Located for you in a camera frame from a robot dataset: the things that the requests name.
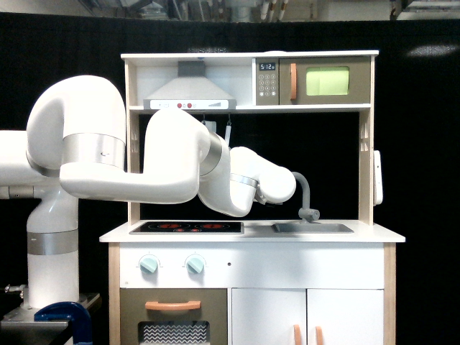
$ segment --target oven door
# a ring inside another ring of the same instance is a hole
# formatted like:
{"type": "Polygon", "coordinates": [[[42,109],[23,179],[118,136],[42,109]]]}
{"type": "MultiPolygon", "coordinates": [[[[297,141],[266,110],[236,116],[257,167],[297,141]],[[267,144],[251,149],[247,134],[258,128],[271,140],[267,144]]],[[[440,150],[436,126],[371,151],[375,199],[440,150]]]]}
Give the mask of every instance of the oven door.
{"type": "Polygon", "coordinates": [[[226,289],[121,289],[121,345],[227,345],[226,289]]]}
{"type": "Polygon", "coordinates": [[[280,104],[370,104],[370,57],[280,59],[280,104]]]}

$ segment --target mint green knob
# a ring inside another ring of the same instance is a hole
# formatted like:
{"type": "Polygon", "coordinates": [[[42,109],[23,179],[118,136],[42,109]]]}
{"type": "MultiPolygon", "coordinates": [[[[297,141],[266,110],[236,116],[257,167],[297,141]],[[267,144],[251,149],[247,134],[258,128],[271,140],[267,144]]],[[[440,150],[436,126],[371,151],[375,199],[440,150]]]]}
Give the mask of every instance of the mint green knob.
{"type": "Polygon", "coordinates": [[[141,271],[143,271],[143,273],[155,273],[155,271],[158,268],[158,259],[153,255],[146,255],[143,258],[141,258],[139,267],[141,268],[141,271]]]}
{"type": "Polygon", "coordinates": [[[193,274],[201,273],[204,269],[204,259],[200,255],[192,255],[185,261],[187,271],[193,274]]]}

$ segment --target faucet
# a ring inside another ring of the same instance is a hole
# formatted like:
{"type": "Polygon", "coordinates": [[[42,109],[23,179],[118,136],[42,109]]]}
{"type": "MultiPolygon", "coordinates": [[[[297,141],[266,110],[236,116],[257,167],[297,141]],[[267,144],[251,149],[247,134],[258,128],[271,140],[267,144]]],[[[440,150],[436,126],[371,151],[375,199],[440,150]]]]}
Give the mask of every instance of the faucet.
{"type": "Polygon", "coordinates": [[[299,217],[302,218],[301,223],[311,223],[312,221],[317,221],[319,219],[319,211],[310,208],[310,185],[308,184],[307,179],[299,172],[293,172],[293,175],[295,180],[300,183],[303,192],[302,208],[298,213],[299,217]]]}

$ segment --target black backdrop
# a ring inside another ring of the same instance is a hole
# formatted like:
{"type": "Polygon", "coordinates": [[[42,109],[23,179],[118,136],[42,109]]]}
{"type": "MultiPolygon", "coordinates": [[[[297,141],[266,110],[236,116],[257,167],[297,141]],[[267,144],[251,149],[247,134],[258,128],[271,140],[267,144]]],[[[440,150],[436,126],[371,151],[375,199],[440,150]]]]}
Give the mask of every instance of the black backdrop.
{"type": "MultiPolygon", "coordinates": [[[[460,22],[454,20],[217,24],[0,14],[0,129],[24,130],[40,94],[74,75],[105,77],[124,95],[124,52],[379,50],[375,148],[382,153],[385,196],[374,220],[407,239],[397,246],[397,342],[454,344],[460,324],[454,302],[460,204],[455,47],[460,22]],[[450,53],[409,53],[430,45],[450,47],[450,53]]],[[[222,134],[226,116],[206,119],[216,120],[222,134]]],[[[238,115],[232,123],[231,146],[248,146],[309,179],[312,207],[323,218],[357,217],[356,114],[238,115]]],[[[25,226],[38,202],[0,201],[0,287],[27,281],[25,226]]],[[[255,205],[248,218],[293,218],[299,205],[296,192],[284,206],[255,205]]],[[[197,200],[144,206],[142,215],[223,218],[197,200]]],[[[99,292],[104,301],[93,317],[96,345],[108,343],[107,245],[98,238],[126,219],[124,203],[80,201],[80,290],[99,292]]],[[[4,313],[13,302],[0,296],[4,313]]]]}

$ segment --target cabinet door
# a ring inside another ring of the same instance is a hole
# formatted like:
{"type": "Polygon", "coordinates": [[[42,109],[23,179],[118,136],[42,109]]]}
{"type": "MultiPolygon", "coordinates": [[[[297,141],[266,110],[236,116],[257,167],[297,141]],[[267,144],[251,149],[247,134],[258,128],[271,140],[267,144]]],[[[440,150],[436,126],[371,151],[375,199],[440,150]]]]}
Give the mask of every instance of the cabinet door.
{"type": "Polygon", "coordinates": [[[294,345],[294,325],[306,345],[304,289],[232,289],[231,298],[233,345],[294,345]]]}
{"type": "Polygon", "coordinates": [[[383,290],[307,290],[308,345],[383,345],[383,290]]]}

